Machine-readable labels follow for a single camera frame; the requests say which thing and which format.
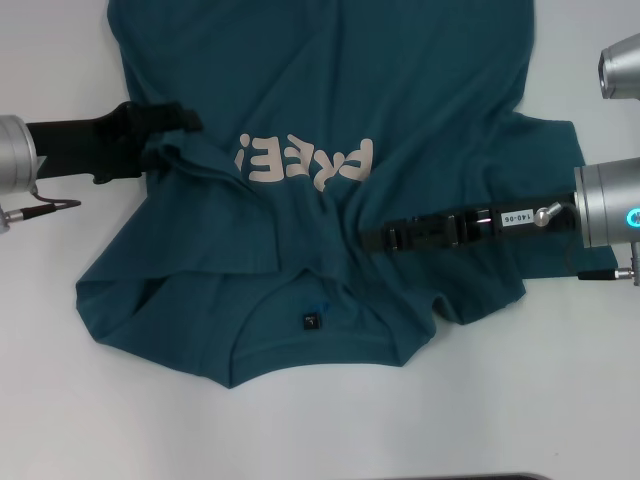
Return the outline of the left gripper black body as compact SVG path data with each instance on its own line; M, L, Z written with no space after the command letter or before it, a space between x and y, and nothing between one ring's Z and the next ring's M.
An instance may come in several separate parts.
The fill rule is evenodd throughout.
M26 124L38 158L38 176L114 176L114 113L84 120Z

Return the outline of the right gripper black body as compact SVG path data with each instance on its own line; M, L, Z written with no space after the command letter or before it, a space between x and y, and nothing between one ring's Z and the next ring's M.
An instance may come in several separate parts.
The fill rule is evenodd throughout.
M454 213L458 245L575 231L575 194L465 207Z

